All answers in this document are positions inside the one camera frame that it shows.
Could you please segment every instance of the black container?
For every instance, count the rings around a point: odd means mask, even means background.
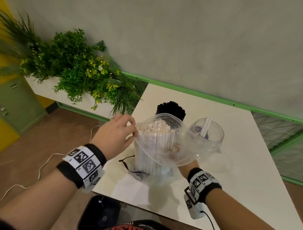
[[[87,204],[78,230],[103,230],[116,225],[121,205],[118,201],[102,195],[94,195]]]

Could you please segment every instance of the person's left hand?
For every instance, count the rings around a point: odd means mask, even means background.
[[[107,161],[123,152],[138,135],[135,119],[128,114],[116,114],[97,131],[91,143],[97,146]]]

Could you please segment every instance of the metal grid panel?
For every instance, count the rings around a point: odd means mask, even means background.
[[[252,112],[255,122],[269,150],[303,130],[303,125]]]
[[[303,130],[303,125],[259,113],[252,115],[269,150]],[[272,158],[281,176],[303,182],[303,140],[278,152]]]

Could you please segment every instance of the green foliage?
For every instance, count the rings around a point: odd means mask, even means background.
[[[118,65],[108,55],[98,57],[96,51],[105,52],[104,41],[88,45],[84,31],[75,29],[56,33],[50,42],[42,41],[34,33],[32,23],[0,14],[0,23],[12,37],[16,45],[5,44],[0,53],[19,59],[19,64],[0,68],[0,75],[22,72],[25,76],[34,76],[38,83],[49,77],[59,77],[54,86],[55,92],[64,90],[74,104],[82,101],[84,93],[95,99],[96,109],[99,103],[114,105],[112,113],[132,113],[143,93],[140,82],[120,74]]]

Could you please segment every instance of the hand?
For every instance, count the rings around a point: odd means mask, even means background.
[[[97,146],[103,152],[106,160],[109,161],[123,152],[133,142],[134,137],[138,135],[135,125],[135,119],[131,115],[116,114],[109,122],[98,129],[91,143]]]
[[[182,176],[187,179],[189,172],[193,169],[193,168],[200,168],[198,161],[194,160],[191,163],[188,163],[186,165],[183,166],[179,166],[178,169],[180,170]]]

